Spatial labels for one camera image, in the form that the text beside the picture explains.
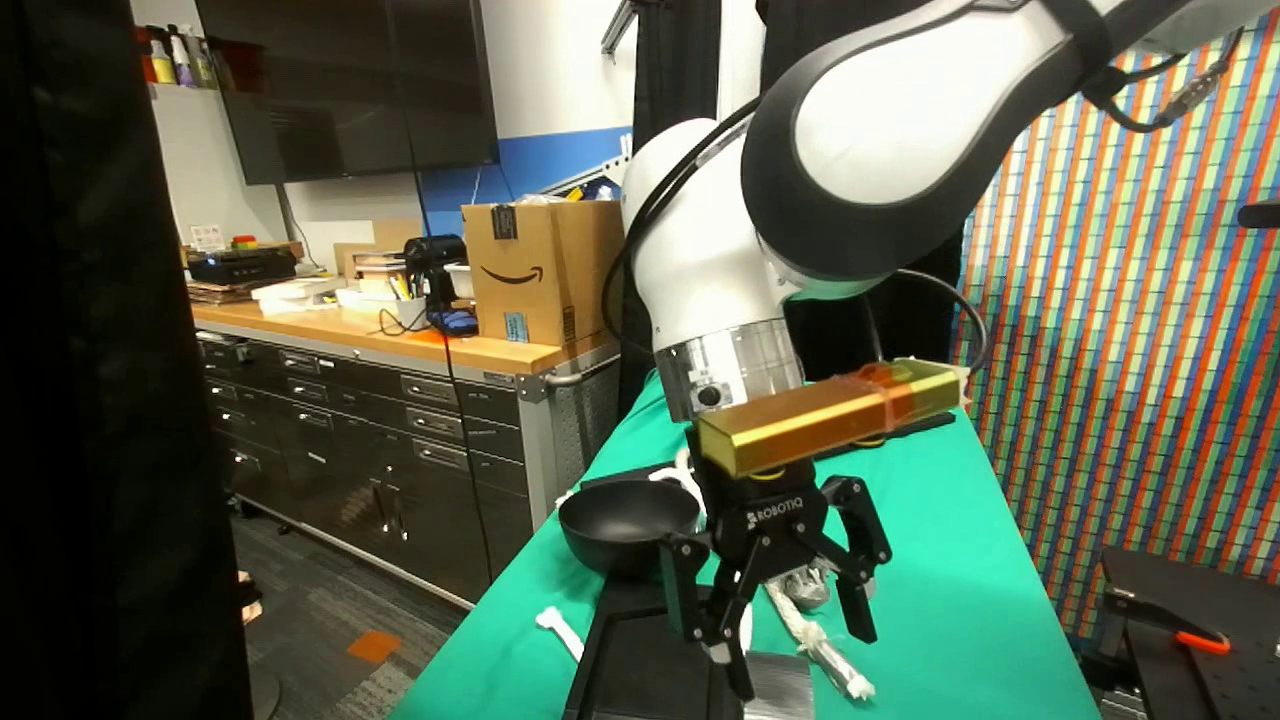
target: gray floor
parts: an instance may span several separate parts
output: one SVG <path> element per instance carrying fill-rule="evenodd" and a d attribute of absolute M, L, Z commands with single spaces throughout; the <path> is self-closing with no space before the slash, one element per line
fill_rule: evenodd
<path fill-rule="evenodd" d="M 265 617 L 244 629 L 259 720 L 386 720 L 465 619 L 272 515 L 236 512 L 234 529 L 265 592 Z"/>

